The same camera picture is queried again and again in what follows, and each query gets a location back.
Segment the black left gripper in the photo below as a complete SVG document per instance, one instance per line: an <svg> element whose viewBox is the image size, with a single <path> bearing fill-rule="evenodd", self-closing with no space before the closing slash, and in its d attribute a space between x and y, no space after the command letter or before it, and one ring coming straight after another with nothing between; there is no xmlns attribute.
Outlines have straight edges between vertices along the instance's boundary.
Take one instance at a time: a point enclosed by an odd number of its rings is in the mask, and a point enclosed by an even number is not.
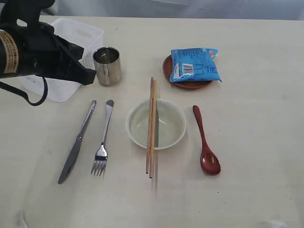
<svg viewBox="0 0 304 228"><path fill-rule="evenodd" d="M90 85L96 71L79 63L84 48L54 34L54 27L39 22L20 29L20 75L73 81Z"/></svg>

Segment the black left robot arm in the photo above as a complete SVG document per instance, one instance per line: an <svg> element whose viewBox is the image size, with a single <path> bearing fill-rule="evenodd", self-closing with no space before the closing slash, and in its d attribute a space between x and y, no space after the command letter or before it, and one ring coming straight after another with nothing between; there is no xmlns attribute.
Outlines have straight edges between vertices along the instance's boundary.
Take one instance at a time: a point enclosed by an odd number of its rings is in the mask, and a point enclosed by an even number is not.
<svg viewBox="0 0 304 228"><path fill-rule="evenodd" d="M89 85L96 72L79 62L83 53L84 48L56 35L47 23L0 25L1 78L37 75Z"/></svg>

